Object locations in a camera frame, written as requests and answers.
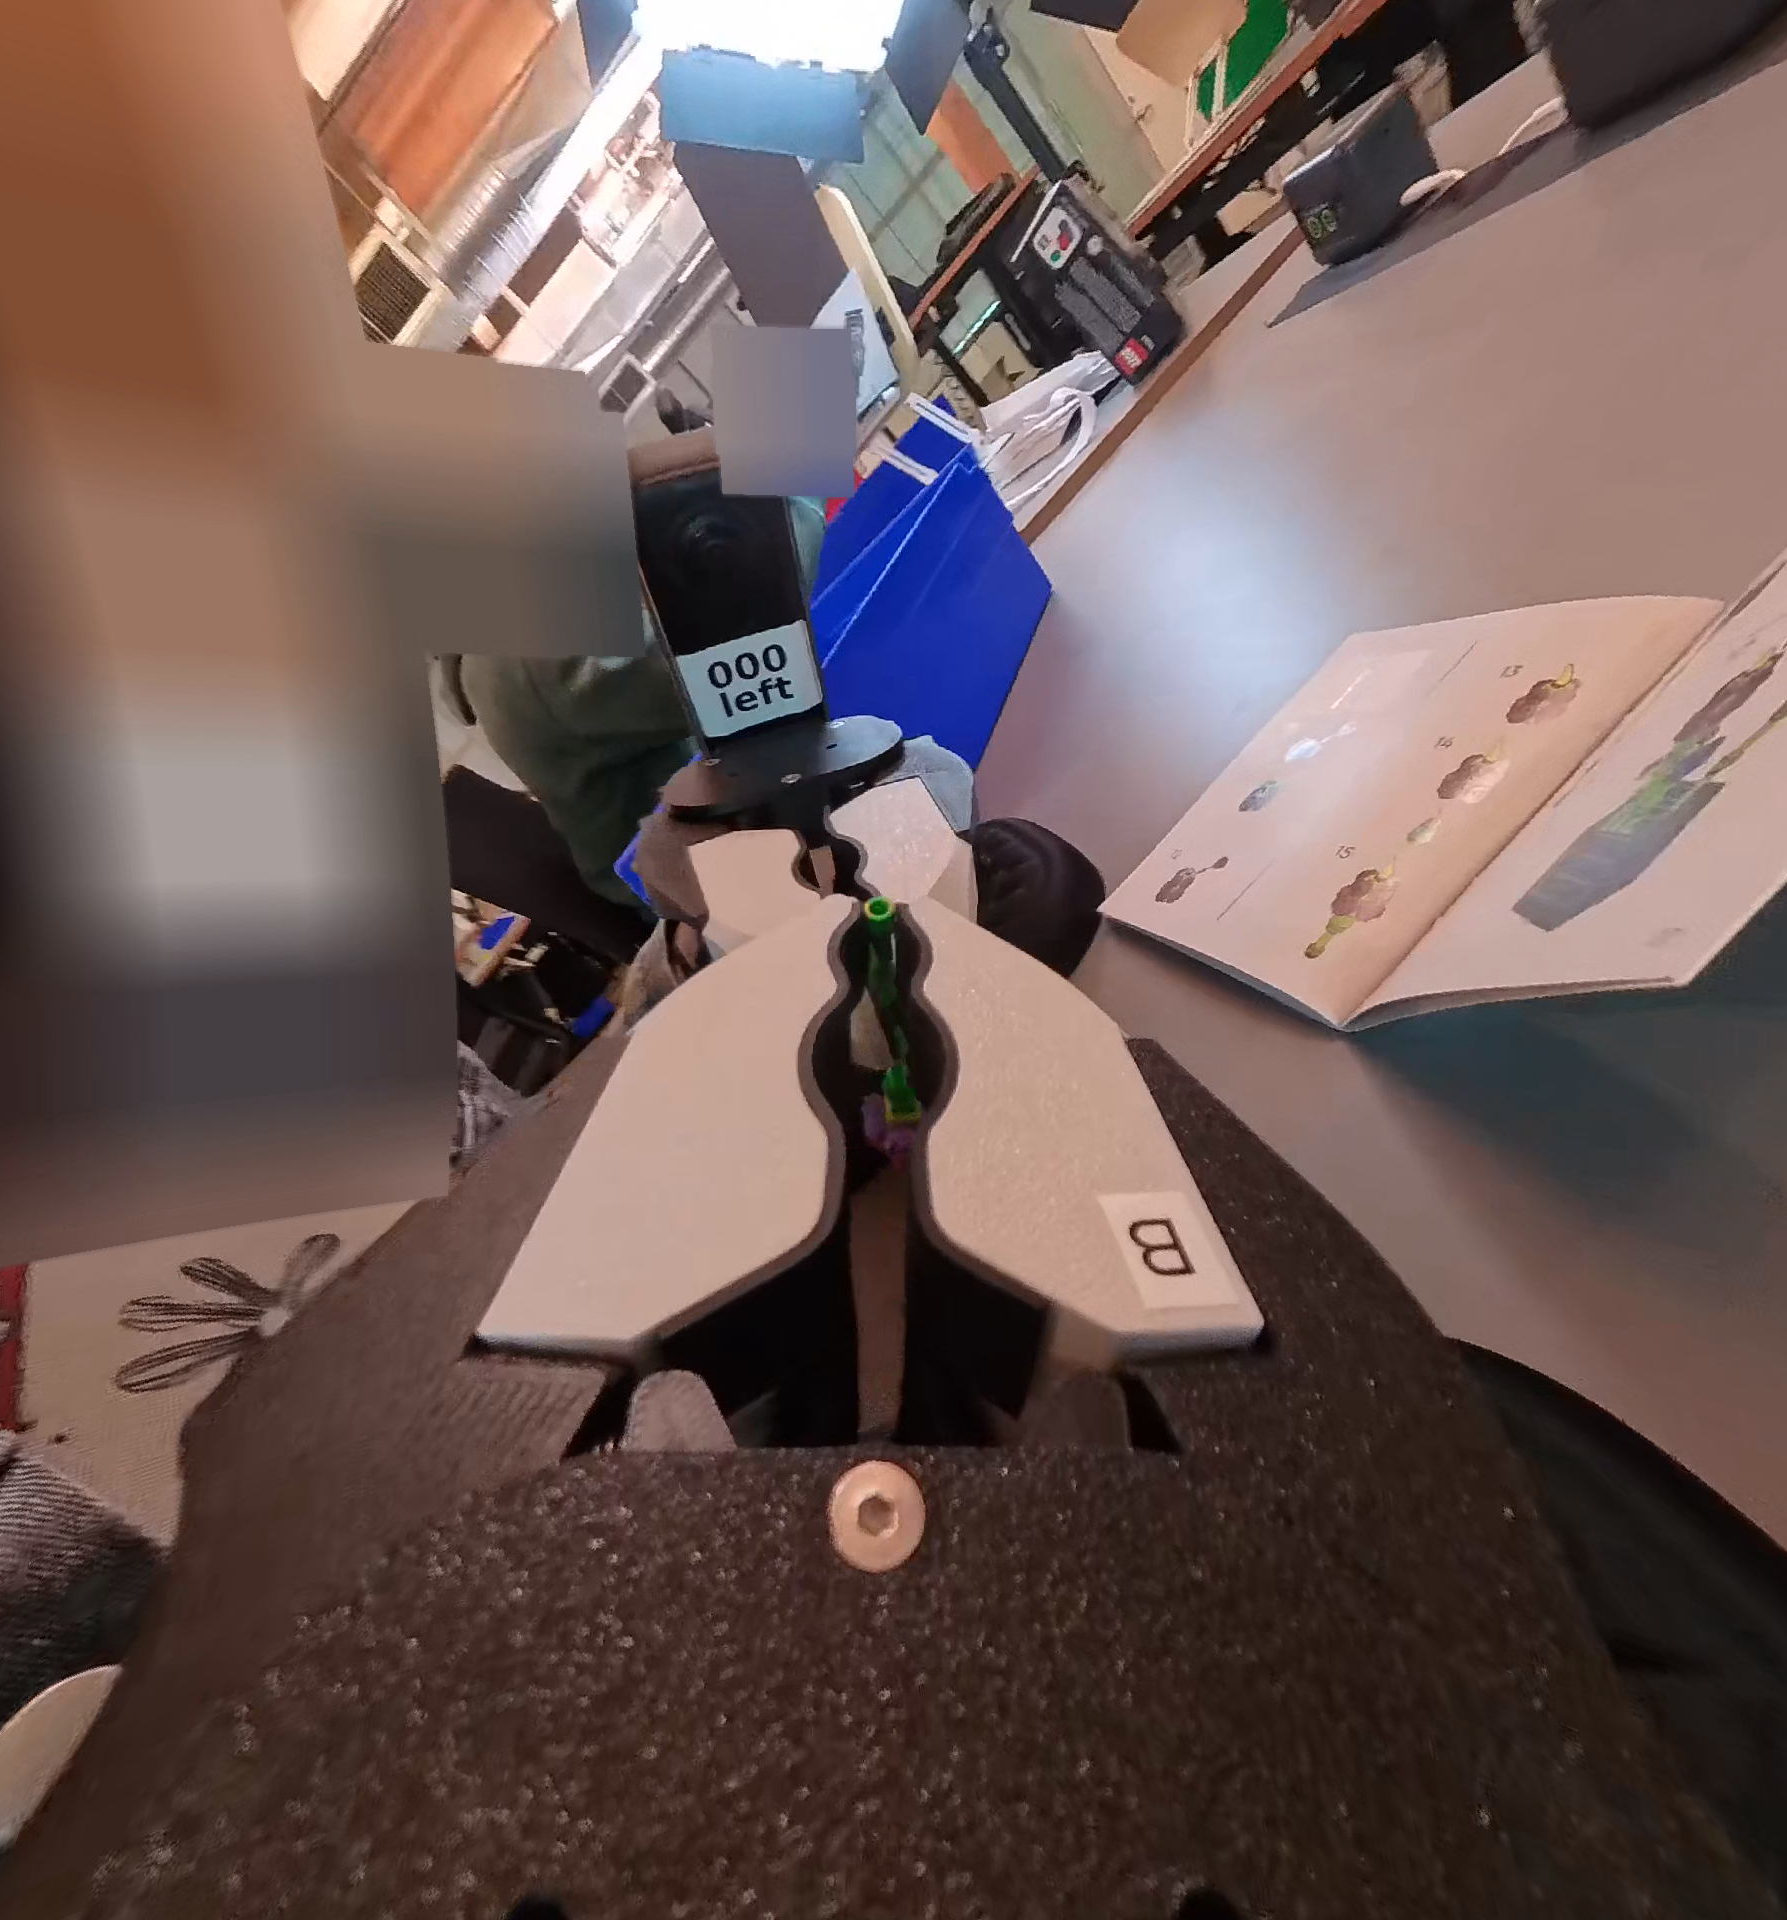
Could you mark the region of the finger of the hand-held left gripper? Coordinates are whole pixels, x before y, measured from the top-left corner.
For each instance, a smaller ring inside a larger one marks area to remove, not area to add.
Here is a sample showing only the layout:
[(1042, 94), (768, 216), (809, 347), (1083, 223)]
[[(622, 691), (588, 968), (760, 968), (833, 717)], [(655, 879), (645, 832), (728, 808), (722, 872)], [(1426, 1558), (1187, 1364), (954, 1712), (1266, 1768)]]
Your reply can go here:
[(700, 942), (707, 955), (728, 955), (783, 927), (829, 937), (839, 900), (822, 895), (809, 871), (806, 839), (790, 827), (748, 827), (693, 842), (687, 866), (704, 907)]
[(972, 766), (937, 741), (906, 741), (883, 775), (831, 808), (829, 825), (861, 852), (875, 895), (934, 900), (966, 921), (978, 912)]

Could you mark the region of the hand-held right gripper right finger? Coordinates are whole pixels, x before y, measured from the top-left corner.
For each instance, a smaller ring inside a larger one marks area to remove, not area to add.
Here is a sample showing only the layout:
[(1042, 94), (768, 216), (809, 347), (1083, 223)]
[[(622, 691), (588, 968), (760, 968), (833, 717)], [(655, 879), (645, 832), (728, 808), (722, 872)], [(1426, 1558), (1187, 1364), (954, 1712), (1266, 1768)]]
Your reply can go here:
[(1117, 1021), (943, 904), (914, 997), (948, 1084), (916, 1168), (951, 1264), (1042, 1320), (1029, 1369), (1251, 1349), (1265, 1313)]

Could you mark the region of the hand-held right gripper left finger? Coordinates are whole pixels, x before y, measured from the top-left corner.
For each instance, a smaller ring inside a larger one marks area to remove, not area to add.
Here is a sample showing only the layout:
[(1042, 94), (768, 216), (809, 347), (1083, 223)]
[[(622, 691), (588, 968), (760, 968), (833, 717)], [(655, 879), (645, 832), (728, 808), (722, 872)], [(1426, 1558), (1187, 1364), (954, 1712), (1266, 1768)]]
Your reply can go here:
[(650, 1358), (817, 1249), (844, 1141), (814, 1075), (852, 900), (715, 960), (629, 1035), (476, 1327), (494, 1351)]

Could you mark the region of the green toy stem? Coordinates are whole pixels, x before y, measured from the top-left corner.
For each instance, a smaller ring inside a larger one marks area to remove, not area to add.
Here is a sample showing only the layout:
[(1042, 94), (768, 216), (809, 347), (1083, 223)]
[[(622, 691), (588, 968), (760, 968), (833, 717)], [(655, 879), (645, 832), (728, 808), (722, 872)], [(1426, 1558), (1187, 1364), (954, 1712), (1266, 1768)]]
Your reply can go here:
[(883, 1119), (889, 1130), (912, 1130), (923, 1122), (925, 1108), (910, 1077), (906, 990), (899, 974), (899, 907), (883, 895), (874, 895), (864, 902), (863, 916), (869, 941), (866, 999), (888, 1051), (888, 1064), (879, 1077)]

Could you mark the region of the grey desk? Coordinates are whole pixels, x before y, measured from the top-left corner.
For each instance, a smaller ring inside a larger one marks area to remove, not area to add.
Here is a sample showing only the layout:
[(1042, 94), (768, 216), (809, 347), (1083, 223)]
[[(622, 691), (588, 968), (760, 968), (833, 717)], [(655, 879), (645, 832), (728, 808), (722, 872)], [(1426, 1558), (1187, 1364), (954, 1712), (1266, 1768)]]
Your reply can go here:
[[(1787, 14), (1630, 127), (1294, 310), (1248, 293), (1039, 533), (1054, 597), (981, 769), (1120, 880), (1341, 638), (1730, 597), (1787, 543)], [(1265, 266), (1278, 264), (1257, 283)], [(1078, 975), (1388, 1259), (1787, 1549), (1787, 889), (1678, 997), (1334, 1038), (1109, 930)]]

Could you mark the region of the black rounded object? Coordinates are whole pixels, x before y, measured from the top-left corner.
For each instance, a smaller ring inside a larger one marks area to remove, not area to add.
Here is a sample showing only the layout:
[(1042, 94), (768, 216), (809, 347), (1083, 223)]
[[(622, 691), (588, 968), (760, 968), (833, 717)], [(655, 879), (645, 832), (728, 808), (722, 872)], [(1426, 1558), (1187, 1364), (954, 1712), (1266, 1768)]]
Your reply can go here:
[(1017, 818), (978, 822), (962, 838), (972, 847), (978, 924), (1070, 980), (1099, 928), (1106, 887), (1098, 866), (1063, 836)]

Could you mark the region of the blue paper bag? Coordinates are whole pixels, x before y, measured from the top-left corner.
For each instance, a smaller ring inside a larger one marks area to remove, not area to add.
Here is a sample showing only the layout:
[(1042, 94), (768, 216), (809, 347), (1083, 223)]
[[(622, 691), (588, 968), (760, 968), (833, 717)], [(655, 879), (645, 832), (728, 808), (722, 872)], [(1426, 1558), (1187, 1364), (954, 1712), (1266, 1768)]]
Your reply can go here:
[(982, 762), (1053, 585), (969, 451), (882, 465), (826, 526), (811, 628), (829, 706)]
[(885, 474), (927, 487), (950, 468), (982, 471), (986, 453), (981, 424), (964, 420), (942, 398), (908, 396), (869, 436), (855, 476), (861, 485)]

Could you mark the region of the black office chair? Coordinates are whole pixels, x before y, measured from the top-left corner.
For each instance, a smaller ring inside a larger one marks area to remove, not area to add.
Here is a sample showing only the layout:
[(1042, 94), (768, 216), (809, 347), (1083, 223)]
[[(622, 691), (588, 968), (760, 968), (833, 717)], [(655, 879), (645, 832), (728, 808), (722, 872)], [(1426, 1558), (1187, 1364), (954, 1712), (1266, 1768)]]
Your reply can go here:
[(524, 951), (545, 946), (535, 972), (578, 1044), (618, 1011), (618, 975), (652, 932), (646, 907), (588, 886), (529, 792), (457, 764), (443, 775), (448, 877), (460, 894), (528, 923)]

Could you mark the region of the white paper bag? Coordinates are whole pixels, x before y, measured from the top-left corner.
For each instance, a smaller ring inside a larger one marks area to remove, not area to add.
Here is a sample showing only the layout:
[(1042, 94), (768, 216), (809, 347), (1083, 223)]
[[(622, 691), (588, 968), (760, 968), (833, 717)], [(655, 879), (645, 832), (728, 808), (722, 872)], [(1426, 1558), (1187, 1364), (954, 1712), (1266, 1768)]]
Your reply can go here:
[(1120, 384), (1089, 349), (982, 409), (977, 459), (1020, 532), (1098, 443), (1099, 409)]

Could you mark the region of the studio light panel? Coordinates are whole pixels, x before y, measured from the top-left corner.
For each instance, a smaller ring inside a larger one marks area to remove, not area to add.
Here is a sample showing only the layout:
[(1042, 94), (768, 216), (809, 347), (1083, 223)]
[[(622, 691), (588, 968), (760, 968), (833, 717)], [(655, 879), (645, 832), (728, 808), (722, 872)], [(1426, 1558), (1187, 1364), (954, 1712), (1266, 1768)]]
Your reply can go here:
[(662, 133), (749, 319), (809, 327), (847, 276), (815, 172), (864, 156), (866, 92), (885, 75), (916, 127), (969, 30), (955, 2), (562, 4), (588, 69), (642, 53)]

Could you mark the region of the black equipment case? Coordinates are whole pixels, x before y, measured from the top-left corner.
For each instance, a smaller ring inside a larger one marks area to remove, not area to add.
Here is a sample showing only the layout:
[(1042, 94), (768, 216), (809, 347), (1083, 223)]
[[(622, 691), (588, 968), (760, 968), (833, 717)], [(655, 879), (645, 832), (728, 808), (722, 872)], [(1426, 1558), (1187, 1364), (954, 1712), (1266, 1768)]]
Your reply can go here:
[(1164, 270), (1085, 179), (1016, 185), (974, 260), (1039, 373), (1094, 352), (1137, 390), (1183, 337)]

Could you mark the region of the open instruction booklet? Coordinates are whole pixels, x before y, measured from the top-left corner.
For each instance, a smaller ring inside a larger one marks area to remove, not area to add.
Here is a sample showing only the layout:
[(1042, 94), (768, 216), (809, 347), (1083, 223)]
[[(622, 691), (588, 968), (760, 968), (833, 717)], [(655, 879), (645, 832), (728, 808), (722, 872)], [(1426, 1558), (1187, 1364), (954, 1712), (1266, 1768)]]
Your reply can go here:
[(1787, 887), (1787, 547), (1349, 635), (1102, 912), (1334, 1033), (1691, 985)]

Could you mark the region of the white floral shirt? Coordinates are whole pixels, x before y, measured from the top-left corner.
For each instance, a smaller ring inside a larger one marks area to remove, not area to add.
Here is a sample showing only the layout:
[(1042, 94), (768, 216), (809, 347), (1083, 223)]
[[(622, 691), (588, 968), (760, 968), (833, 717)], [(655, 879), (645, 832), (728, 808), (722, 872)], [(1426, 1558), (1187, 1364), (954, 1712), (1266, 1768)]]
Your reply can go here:
[(0, 1266), (0, 1428), (156, 1545), (182, 1509), (182, 1433), (407, 1204)]

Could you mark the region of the grey denim jacket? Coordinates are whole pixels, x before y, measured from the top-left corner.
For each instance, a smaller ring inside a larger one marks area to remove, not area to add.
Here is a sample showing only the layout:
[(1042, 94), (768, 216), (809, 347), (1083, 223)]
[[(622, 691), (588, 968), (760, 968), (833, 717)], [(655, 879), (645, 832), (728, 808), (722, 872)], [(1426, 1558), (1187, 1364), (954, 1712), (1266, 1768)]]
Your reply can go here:
[(159, 1543), (0, 1428), (0, 1853), (104, 1712)]

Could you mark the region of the black box with green stickers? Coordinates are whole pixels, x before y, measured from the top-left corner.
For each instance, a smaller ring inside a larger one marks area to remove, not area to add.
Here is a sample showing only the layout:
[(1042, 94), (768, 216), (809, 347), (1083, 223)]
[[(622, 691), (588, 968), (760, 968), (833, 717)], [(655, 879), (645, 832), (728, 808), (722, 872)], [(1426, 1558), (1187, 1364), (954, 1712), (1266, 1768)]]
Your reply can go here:
[(1314, 262), (1362, 260), (1399, 230), (1406, 195), (1439, 164), (1406, 85), (1389, 83), (1356, 110), (1329, 149), (1286, 175), (1280, 195)]

